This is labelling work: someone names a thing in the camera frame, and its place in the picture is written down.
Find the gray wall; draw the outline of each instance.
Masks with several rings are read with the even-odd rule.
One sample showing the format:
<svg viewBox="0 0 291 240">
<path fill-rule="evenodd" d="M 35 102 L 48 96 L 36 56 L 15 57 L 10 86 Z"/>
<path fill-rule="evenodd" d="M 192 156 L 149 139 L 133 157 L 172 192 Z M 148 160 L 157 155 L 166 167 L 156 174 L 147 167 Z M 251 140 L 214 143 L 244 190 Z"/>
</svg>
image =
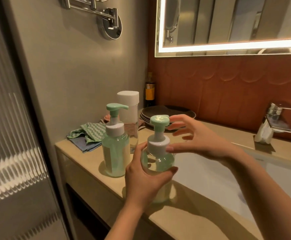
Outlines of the gray wall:
<svg viewBox="0 0 291 240">
<path fill-rule="evenodd" d="M 148 0 L 97 2 L 116 7 L 123 31 L 105 40 L 96 15 L 61 8 L 58 0 L 5 0 L 50 159 L 54 144 L 86 122 L 98 122 L 121 90 L 143 98 L 147 69 Z"/>
</svg>

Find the person's left hand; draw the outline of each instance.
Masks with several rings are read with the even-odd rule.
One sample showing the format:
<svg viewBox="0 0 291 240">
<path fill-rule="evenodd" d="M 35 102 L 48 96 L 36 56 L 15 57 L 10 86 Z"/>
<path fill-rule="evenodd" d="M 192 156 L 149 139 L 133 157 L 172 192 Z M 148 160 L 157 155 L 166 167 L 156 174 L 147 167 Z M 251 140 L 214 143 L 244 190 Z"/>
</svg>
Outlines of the person's left hand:
<svg viewBox="0 0 291 240">
<path fill-rule="evenodd" d="M 126 168 L 126 206 L 144 212 L 147 206 L 154 200 L 158 191 L 168 183 L 175 173 L 177 167 L 171 167 L 156 176 L 150 176 L 143 171 L 141 165 L 141 152 L 147 146 L 144 142 L 136 146 L 133 159 Z"/>
</svg>

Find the sink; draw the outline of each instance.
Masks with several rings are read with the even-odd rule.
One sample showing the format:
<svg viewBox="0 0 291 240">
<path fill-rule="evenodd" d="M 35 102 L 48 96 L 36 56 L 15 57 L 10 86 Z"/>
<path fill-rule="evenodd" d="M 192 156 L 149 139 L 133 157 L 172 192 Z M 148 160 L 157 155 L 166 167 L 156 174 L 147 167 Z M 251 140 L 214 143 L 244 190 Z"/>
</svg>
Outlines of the sink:
<svg viewBox="0 0 291 240">
<path fill-rule="evenodd" d="M 258 162 L 291 197 L 291 165 L 269 158 Z M 254 222 L 240 187 L 231 171 L 222 164 L 194 153 L 175 157 L 179 167 L 174 180 Z"/>
</svg>

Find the mirror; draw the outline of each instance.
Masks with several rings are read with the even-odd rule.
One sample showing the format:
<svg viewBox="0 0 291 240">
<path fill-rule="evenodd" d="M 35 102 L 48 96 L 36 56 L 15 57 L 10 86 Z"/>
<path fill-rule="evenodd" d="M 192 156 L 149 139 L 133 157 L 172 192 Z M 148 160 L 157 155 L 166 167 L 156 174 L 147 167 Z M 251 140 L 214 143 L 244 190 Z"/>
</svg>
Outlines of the mirror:
<svg viewBox="0 0 291 240">
<path fill-rule="evenodd" d="M 291 54 L 291 0 L 157 0 L 156 57 Z"/>
</svg>

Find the green pump head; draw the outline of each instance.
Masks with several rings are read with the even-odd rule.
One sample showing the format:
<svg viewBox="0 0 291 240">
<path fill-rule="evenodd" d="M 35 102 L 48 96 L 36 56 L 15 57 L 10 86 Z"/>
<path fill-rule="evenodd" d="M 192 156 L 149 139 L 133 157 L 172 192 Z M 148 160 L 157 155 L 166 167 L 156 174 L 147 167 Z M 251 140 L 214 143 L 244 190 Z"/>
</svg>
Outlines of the green pump head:
<svg viewBox="0 0 291 240">
<path fill-rule="evenodd" d="M 150 118 L 150 124 L 154 125 L 154 132 L 164 132 L 166 126 L 170 124 L 168 115 L 154 115 Z"/>
<path fill-rule="evenodd" d="M 119 115 L 119 109 L 128 109 L 129 106 L 117 103 L 111 103 L 106 105 L 106 109 L 110 111 L 110 115 L 112 118 L 117 117 Z"/>
</svg>

